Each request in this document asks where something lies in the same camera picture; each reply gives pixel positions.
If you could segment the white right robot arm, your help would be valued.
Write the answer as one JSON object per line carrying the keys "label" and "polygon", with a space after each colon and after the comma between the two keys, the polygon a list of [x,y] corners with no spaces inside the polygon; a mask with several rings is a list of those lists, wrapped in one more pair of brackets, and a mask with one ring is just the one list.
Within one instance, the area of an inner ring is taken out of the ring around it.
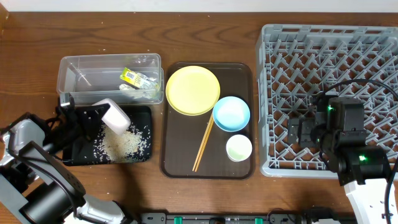
{"label": "white right robot arm", "polygon": [[326,168],[336,173],[358,223],[397,223],[397,205],[387,154],[369,145],[364,104],[356,98],[327,95],[312,118],[291,118],[288,142],[315,147]]}

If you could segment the clear plastic wrapper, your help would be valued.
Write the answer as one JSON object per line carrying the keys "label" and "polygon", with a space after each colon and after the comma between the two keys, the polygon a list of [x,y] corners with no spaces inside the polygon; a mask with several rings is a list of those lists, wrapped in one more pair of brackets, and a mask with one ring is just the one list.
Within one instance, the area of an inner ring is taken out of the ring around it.
{"label": "clear plastic wrapper", "polygon": [[155,98],[158,95],[157,90],[141,90],[141,89],[135,89],[131,85],[127,84],[121,84],[119,85],[119,90],[121,93],[132,99],[138,99],[138,98]]}

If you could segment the white rice bowl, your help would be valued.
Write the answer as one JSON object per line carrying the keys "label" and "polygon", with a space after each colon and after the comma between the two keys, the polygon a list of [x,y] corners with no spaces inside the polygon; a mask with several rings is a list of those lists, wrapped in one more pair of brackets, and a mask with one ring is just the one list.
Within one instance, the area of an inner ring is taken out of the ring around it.
{"label": "white rice bowl", "polygon": [[102,117],[102,121],[117,135],[122,135],[131,125],[128,115],[112,99],[105,98],[93,104],[93,106],[97,105],[109,106],[109,109]]}

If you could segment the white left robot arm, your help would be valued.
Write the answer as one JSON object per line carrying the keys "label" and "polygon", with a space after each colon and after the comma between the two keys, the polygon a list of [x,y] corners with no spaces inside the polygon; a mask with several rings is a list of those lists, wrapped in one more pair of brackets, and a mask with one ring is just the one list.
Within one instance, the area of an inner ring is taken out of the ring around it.
{"label": "white left robot arm", "polygon": [[53,118],[23,114],[1,128],[1,203],[21,223],[134,223],[116,201],[88,195],[57,156],[93,140],[103,124],[120,134],[130,123],[109,98],[77,107],[70,94],[59,96]]}

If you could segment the blue bowl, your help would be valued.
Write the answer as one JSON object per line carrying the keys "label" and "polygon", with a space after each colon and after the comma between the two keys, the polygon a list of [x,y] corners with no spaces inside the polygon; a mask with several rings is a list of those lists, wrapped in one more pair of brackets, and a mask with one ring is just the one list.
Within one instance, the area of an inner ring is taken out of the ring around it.
{"label": "blue bowl", "polygon": [[216,103],[212,116],[217,127],[226,132],[236,132],[248,125],[251,112],[244,100],[226,96]]}

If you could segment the small pale green cup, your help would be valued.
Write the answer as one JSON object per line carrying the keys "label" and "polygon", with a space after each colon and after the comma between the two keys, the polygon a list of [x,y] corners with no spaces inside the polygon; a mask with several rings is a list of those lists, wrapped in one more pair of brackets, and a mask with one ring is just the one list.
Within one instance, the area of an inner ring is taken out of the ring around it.
{"label": "small pale green cup", "polygon": [[226,143],[226,153],[233,162],[241,162],[252,154],[252,143],[242,134],[231,136]]}

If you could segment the yellow-labelled plastic wrapper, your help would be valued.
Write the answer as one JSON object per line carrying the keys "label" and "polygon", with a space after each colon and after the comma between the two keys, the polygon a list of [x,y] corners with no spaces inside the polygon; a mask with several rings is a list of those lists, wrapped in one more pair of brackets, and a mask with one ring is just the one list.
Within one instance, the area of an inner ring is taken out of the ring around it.
{"label": "yellow-labelled plastic wrapper", "polygon": [[156,90],[159,87],[155,80],[151,80],[143,73],[134,72],[128,68],[123,70],[120,79],[138,89]]}

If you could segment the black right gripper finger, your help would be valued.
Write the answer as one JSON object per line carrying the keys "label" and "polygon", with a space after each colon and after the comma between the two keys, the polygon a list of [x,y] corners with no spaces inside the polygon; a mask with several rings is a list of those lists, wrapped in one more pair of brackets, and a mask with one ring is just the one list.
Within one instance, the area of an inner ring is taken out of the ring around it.
{"label": "black right gripper finger", "polygon": [[292,118],[288,121],[288,142],[296,142],[300,131],[300,119]]}
{"label": "black right gripper finger", "polygon": [[314,146],[312,139],[314,123],[315,120],[312,118],[302,120],[299,134],[299,143],[301,146]]}

